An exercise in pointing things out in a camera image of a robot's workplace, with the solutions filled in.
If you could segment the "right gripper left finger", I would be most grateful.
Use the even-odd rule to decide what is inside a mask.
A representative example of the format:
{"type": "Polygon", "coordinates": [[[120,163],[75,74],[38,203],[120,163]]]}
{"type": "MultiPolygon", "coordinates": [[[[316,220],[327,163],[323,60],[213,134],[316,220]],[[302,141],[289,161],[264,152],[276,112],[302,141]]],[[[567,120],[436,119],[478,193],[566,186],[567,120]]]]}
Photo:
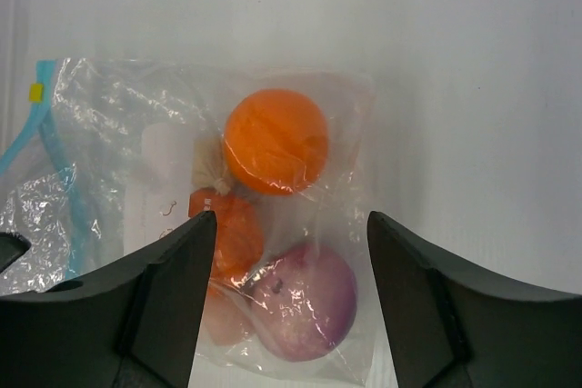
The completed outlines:
{"type": "Polygon", "coordinates": [[[2,297],[2,386],[188,386],[215,240],[202,212],[89,274],[2,297]]]}

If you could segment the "orange fake fruit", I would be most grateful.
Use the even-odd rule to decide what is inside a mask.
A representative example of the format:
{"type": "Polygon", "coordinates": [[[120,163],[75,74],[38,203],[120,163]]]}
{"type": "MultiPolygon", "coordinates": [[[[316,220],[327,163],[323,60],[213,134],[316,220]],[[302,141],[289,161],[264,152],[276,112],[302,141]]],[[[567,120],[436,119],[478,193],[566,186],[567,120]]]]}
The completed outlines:
{"type": "Polygon", "coordinates": [[[203,188],[190,194],[188,216],[203,211],[213,211],[217,222],[211,277],[240,282],[264,252],[265,238],[255,207],[234,194],[203,188]]]}
{"type": "Polygon", "coordinates": [[[326,166],[327,120],[307,95],[261,89],[227,117],[223,149],[240,183],[260,194],[295,194],[314,184],[326,166]]]}

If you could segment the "peach fake egg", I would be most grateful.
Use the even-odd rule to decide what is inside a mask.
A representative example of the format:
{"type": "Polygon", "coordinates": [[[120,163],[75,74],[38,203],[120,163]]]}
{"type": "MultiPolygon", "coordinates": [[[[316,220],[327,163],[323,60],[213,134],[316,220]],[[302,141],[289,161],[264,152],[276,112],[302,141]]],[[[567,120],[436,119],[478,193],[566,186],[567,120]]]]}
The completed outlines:
{"type": "Polygon", "coordinates": [[[255,333],[241,303],[214,282],[207,287],[202,323],[213,344],[221,347],[241,343],[255,333]]]}

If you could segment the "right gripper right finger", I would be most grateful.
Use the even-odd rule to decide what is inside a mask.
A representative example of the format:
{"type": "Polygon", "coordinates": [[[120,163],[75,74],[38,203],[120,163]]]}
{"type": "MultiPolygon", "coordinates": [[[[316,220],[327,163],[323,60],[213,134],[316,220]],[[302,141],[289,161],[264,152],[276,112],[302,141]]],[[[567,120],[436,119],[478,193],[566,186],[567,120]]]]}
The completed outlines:
{"type": "Polygon", "coordinates": [[[580,295],[494,273],[380,212],[367,240],[399,386],[580,386],[580,295]]]}

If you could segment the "zip top bag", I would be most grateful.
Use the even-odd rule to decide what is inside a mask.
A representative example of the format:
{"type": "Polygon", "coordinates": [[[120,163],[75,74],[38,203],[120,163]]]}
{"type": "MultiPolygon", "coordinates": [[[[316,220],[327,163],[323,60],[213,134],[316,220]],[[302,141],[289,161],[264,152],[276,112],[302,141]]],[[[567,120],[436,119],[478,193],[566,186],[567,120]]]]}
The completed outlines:
{"type": "Polygon", "coordinates": [[[364,384],[358,75],[41,61],[1,158],[1,384],[186,387],[196,357],[364,384]]]}

